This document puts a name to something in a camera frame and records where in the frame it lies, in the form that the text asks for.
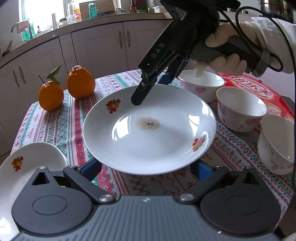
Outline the gloved right hand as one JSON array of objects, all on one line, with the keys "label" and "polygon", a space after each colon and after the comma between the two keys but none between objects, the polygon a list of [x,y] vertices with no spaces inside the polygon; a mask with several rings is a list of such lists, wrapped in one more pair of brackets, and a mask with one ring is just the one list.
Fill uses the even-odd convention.
[{"label": "gloved right hand", "polygon": [[[266,48],[266,41],[255,21],[240,22],[239,25],[251,42],[259,47]],[[206,39],[205,43],[208,47],[218,47],[225,44],[230,37],[237,35],[236,30],[230,23],[226,23],[218,27],[215,33],[211,34]],[[208,66],[215,72],[240,76],[246,70],[247,62],[241,60],[237,54],[232,54],[227,58],[221,56],[211,62],[198,61],[194,68],[193,75],[195,77],[200,77]]]}]

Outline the white sleeved right forearm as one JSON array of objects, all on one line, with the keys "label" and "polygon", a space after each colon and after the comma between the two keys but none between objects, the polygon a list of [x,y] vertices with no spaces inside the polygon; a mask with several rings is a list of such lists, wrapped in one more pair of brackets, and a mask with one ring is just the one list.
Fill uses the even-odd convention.
[{"label": "white sleeved right forearm", "polygon": [[[283,30],[295,57],[295,24],[281,19],[273,19]],[[254,17],[250,24],[254,27],[262,47],[280,58],[283,63],[283,72],[293,73],[292,58],[290,56],[287,42],[278,27],[268,18]]]}]

